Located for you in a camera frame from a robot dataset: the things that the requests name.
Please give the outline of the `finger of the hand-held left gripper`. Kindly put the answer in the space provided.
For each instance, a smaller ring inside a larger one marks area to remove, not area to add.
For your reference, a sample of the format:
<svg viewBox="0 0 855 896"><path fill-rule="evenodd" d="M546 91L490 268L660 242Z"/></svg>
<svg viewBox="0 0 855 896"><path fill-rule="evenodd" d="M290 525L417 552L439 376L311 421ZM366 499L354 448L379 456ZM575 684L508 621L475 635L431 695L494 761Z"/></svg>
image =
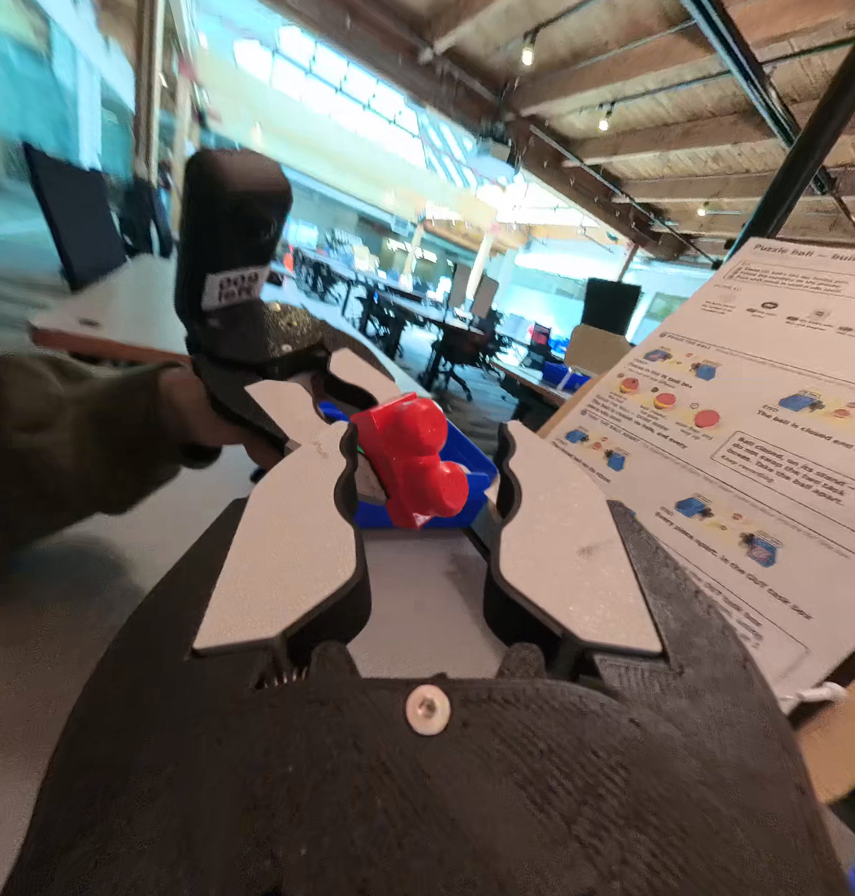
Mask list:
<svg viewBox="0 0 855 896"><path fill-rule="evenodd" d="M310 454L328 455L324 438L330 425L319 416L313 395L301 384L260 380L245 386L252 401L249 427L264 439L281 443L286 454L304 449Z"/></svg>
<svg viewBox="0 0 855 896"><path fill-rule="evenodd" d="M328 356L322 372L312 374L312 394L351 415L398 399L403 391L386 371L341 349Z"/></svg>

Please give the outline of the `small blue bin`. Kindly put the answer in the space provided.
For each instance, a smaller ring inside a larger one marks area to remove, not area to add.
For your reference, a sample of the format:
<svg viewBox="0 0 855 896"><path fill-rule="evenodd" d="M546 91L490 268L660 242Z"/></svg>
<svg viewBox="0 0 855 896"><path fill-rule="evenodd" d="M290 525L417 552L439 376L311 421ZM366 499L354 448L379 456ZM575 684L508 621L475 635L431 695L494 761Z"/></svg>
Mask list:
<svg viewBox="0 0 855 896"><path fill-rule="evenodd" d="M593 379L593 375L576 367L554 361L546 361L541 373L541 381L545 386L558 392L577 392Z"/></svg>

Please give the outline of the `blue plastic bin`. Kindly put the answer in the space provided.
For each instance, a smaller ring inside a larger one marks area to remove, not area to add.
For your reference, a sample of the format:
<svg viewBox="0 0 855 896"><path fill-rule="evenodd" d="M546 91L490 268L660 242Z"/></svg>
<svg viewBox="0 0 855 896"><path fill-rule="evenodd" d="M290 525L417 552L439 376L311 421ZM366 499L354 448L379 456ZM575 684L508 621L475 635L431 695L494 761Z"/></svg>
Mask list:
<svg viewBox="0 0 855 896"><path fill-rule="evenodd" d="M329 401L321 402L319 409L330 422L350 421L351 416L343 413ZM444 448L440 452L440 457L446 462L458 464L466 472L469 483L469 496L464 509L455 517L449 519L434 518L417 530L460 530L467 528L475 520L478 511L486 504L486 491L495 481L498 474L496 467L489 458L454 424L448 420L447 422L448 435ZM361 459L366 460L360 449L359 456ZM385 503L371 504L361 499L355 520L359 527L365 530L404 530L395 528L390 523Z"/></svg>

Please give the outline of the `black office chair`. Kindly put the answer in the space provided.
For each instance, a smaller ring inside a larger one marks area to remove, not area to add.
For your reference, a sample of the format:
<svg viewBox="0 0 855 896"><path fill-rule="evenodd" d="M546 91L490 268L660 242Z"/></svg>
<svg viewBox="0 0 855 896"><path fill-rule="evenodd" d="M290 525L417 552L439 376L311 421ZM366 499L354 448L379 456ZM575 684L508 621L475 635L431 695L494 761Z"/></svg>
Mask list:
<svg viewBox="0 0 855 896"><path fill-rule="evenodd" d="M449 390L449 384L456 382L468 403L474 401L474 395L466 380L457 373L459 367L474 367L485 374L495 375L491 362L498 353L498 320L489 315L477 320L477 328L462 329L452 324L444 325L439 339L433 343L431 357L425 372L421 376L421 384L426 391L433 393L437 382L442 381L439 389Z"/></svg>

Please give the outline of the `cardboard box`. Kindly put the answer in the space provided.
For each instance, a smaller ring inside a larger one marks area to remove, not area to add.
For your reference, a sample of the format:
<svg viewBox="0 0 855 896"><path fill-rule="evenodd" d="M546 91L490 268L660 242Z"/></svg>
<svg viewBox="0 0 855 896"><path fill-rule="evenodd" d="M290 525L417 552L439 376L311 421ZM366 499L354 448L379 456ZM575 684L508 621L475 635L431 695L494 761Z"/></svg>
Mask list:
<svg viewBox="0 0 855 896"><path fill-rule="evenodd" d="M580 323L571 333L564 363L589 375L601 376L609 372L633 348L622 335Z"/></svg>

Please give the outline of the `instruction sheet on stand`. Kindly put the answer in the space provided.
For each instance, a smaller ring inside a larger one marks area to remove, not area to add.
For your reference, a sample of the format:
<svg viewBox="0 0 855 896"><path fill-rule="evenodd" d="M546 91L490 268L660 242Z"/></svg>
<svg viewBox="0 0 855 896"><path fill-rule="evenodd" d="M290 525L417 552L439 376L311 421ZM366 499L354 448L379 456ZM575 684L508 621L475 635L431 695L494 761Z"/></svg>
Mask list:
<svg viewBox="0 0 855 896"><path fill-rule="evenodd" d="M753 704L805 717L799 743L827 803L855 790L855 517L837 482L715 409L713 442L633 394L582 387L546 441L601 488L666 656L706 668L702 707L726 731ZM855 483L851 483L855 510Z"/></svg>

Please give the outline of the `black pole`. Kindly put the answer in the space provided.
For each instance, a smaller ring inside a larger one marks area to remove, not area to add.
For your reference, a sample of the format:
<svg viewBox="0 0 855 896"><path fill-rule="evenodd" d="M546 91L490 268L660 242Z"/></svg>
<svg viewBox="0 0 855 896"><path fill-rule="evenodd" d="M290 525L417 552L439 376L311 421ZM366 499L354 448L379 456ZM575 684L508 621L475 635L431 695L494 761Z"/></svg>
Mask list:
<svg viewBox="0 0 855 896"><path fill-rule="evenodd" d="M750 239L775 238L779 234L854 114L855 43L735 240L728 258Z"/></svg>

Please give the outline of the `red plastic building block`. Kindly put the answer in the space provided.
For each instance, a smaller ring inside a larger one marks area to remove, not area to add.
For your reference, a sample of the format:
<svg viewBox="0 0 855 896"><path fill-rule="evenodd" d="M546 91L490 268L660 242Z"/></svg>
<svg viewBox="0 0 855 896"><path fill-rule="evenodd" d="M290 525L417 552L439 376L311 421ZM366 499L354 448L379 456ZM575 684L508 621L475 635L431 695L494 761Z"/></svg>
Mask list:
<svg viewBox="0 0 855 896"><path fill-rule="evenodd" d="M464 509L467 474L440 457L448 422L433 399L405 393L352 414L350 421L357 428L358 447L385 491L385 509L395 528L420 529Z"/></svg>

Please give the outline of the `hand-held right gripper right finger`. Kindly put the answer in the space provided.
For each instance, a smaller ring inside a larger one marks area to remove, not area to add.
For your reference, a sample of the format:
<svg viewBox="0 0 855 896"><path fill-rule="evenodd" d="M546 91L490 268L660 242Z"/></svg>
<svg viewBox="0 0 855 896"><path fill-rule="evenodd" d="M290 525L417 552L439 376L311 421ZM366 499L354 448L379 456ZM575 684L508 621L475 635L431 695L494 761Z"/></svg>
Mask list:
<svg viewBox="0 0 855 896"><path fill-rule="evenodd" d="M512 421L498 442L483 612L505 645L661 658L659 630L600 487Z"/></svg>

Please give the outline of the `person's left hand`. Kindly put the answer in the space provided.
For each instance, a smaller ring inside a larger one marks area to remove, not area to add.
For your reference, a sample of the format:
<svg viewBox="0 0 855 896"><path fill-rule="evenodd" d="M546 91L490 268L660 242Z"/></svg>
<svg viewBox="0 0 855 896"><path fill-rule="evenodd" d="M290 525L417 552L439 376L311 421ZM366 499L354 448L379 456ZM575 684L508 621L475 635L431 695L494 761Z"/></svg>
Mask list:
<svg viewBox="0 0 855 896"><path fill-rule="evenodd" d="M206 459L226 447L238 446L259 468L269 470L284 456L249 429L233 424L211 407L202 381L185 366L163 368L157 378L160 413L165 430L181 454Z"/></svg>

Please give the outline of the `white-top table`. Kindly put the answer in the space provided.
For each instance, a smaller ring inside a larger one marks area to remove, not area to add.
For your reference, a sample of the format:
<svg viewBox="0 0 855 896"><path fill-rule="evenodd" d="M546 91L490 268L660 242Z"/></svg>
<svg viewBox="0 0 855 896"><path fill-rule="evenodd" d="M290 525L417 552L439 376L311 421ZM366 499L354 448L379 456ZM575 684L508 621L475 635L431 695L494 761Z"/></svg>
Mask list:
<svg viewBox="0 0 855 896"><path fill-rule="evenodd" d="M140 255L34 317L31 342L91 362L189 364L174 285L173 260Z"/></svg>

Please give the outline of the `printed instruction sheet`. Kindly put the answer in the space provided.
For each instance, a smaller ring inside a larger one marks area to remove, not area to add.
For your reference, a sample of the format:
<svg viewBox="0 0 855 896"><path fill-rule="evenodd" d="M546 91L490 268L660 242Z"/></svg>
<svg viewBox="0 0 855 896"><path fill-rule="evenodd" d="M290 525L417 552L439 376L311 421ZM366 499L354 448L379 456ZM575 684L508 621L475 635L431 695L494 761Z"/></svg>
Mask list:
<svg viewBox="0 0 855 896"><path fill-rule="evenodd" d="M550 440L719 604L784 712L855 652L855 250L749 240Z"/></svg>

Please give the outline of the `person's left forearm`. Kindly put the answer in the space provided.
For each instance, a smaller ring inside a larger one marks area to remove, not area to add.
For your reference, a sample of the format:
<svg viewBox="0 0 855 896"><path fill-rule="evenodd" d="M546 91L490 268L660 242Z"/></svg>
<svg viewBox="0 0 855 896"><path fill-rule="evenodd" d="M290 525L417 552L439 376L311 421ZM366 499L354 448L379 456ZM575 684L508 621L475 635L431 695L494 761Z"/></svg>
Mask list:
<svg viewBox="0 0 855 896"><path fill-rule="evenodd" d="M119 515L219 446L169 427L162 377L106 373L52 354L0 355L0 572L21 549L96 514Z"/></svg>

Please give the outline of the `black monitor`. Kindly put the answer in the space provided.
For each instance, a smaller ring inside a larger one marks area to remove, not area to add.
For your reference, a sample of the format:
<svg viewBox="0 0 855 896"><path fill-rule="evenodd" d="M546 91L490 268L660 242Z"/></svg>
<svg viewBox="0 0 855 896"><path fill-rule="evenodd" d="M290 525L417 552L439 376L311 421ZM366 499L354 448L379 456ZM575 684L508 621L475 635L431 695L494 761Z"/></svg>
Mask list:
<svg viewBox="0 0 855 896"><path fill-rule="evenodd" d="M590 278L586 283L581 325L628 339L642 287L619 281Z"/></svg>
<svg viewBox="0 0 855 896"><path fill-rule="evenodd" d="M21 147L71 292L84 290L126 264L103 174L54 158L27 141Z"/></svg>

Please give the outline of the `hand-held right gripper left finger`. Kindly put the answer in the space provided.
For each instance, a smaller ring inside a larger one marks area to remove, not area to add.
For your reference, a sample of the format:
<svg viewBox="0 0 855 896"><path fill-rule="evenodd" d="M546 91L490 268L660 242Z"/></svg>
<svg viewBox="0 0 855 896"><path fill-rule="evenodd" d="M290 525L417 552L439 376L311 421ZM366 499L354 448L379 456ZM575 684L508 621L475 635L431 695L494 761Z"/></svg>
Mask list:
<svg viewBox="0 0 855 896"><path fill-rule="evenodd" d="M323 642L349 644L370 617L354 517L357 430L337 422L273 467L242 512L192 650L264 648L295 666Z"/></svg>

